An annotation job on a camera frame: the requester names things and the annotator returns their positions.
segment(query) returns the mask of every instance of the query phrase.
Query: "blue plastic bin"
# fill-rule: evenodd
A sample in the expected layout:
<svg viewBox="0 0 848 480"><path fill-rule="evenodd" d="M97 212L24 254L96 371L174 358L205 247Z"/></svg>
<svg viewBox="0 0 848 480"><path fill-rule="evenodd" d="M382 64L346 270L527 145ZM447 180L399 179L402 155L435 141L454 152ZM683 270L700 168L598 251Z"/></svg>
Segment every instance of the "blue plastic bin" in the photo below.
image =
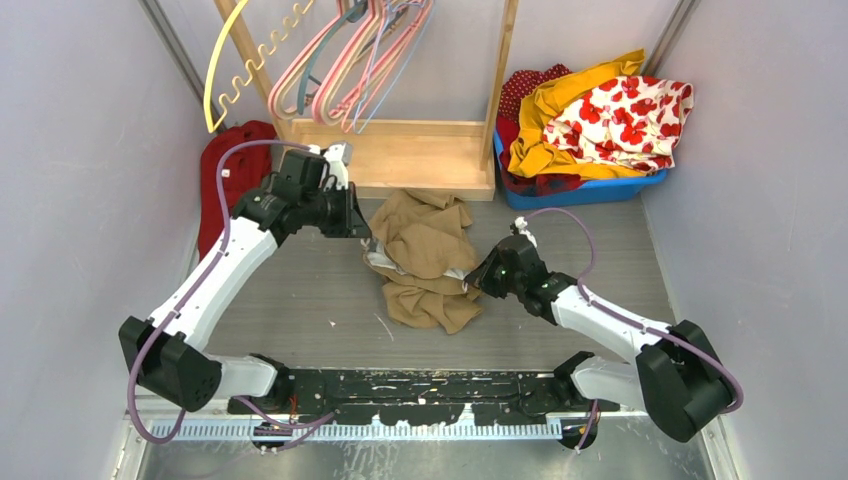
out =
<svg viewBox="0 0 848 480"><path fill-rule="evenodd" d="M503 152L503 142L495 130L495 165L501 169L498 160ZM660 183L665 180L667 170L660 170L654 175L647 177L615 178L611 180L591 180L580 188L568 192L555 193L544 197L525 197L517 193L506 191L506 203L515 210L535 210L545 207L562 207L566 205L584 205L587 203L621 202L635 197L640 190L648 185Z"/></svg>

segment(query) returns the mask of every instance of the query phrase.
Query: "brown garment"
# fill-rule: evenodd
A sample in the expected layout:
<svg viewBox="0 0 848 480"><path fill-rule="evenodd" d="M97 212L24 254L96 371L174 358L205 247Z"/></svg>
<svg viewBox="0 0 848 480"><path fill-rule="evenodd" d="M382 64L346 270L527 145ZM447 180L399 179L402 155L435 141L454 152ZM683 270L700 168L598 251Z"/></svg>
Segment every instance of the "brown garment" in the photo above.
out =
<svg viewBox="0 0 848 480"><path fill-rule="evenodd" d="M368 264L383 275L383 294L392 320L414 328L442 325L456 333L483 309L480 293L463 289L462 280L446 276L450 269L471 271L477 253L463 230L471 225L468 205L453 195L399 190L369 222L373 237L403 272Z"/></svg>

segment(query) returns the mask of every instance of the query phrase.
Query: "yellow cloth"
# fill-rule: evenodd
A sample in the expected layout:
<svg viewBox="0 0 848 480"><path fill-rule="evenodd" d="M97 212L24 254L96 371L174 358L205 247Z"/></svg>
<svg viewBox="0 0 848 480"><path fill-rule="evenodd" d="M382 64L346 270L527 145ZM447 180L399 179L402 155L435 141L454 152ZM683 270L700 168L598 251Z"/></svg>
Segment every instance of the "yellow cloth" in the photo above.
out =
<svg viewBox="0 0 848 480"><path fill-rule="evenodd" d="M585 92L620 75L639 73L645 51L636 50L579 73L545 82L521 100L518 139L510 146L509 171L522 177L550 173L580 175L584 180L641 177L644 172L620 165L577 163L568 152L544 142L548 122Z"/></svg>

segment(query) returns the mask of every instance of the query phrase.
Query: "gray wall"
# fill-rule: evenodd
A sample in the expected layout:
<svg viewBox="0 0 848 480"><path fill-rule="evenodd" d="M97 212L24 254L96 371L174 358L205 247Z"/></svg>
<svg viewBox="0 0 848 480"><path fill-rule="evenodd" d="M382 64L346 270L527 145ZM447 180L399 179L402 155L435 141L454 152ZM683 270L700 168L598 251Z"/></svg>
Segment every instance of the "gray wall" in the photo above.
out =
<svg viewBox="0 0 848 480"><path fill-rule="evenodd" d="M221 17L207 0L160 0L174 29L203 78L221 29ZM252 0L245 8L253 40L268 41L291 15L295 2ZM308 0L299 0L306 4ZM654 46L675 0L523 0L518 8L507 75L517 69L546 69L562 62L573 70L611 60L637 48ZM377 118L420 120L483 120L492 88L503 0L436 0L425 37L398 80ZM316 0L311 11L268 62L271 82L324 27L335 2ZM350 38L342 30L328 44L315 72L329 70L330 61ZM224 48L215 77L215 96L231 92L233 75L244 72L231 42ZM361 69L354 69L356 78ZM253 86L233 110L233 119L267 119L268 112Z"/></svg>
<svg viewBox="0 0 848 480"><path fill-rule="evenodd" d="M749 478L848 467L846 22L845 2L701 2L661 68L695 110L644 201L676 310L746 387Z"/></svg>
<svg viewBox="0 0 848 480"><path fill-rule="evenodd" d="M185 273L208 137L135 1L7 6L0 71L0 476L106 478L117 330Z"/></svg>

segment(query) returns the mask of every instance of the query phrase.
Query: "red floral cloth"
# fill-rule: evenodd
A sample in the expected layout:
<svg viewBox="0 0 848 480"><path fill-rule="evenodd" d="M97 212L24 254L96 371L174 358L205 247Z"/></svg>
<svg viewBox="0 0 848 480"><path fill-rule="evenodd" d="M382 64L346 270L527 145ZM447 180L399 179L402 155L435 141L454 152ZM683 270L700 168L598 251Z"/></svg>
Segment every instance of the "red floral cloth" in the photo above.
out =
<svg viewBox="0 0 848 480"><path fill-rule="evenodd" d="M498 104L498 115L518 123L518 112L521 110L521 100L533 93L536 87L571 73L565 65L558 63L544 72L535 70L518 70L501 88L501 101Z"/></svg>
<svg viewBox="0 0 848 480"><path fill-rule="evenodd" d="M566 107L543 136L578 163L653 173L674 166L671 151L693 107L688 83L620 76Z"/></svg>
<svg viewBox="0 0 848 480"><path fill-rule="evenodd" d="M542 197L555 193L574 190L583 184L580 175L537 175L533 178L519 177L509 173L509 146L518 138L518 113L521 110L521 100L533 93L536 87L556 78L571 73L565 65L558 63L553 67L538 72L535 70L519 70L509 77L501 89L501 100L498 104L498 118L495 128L501 138L504 151L497 161L501 164L501 180L504 187L513 193L525 197Z"/></svg>

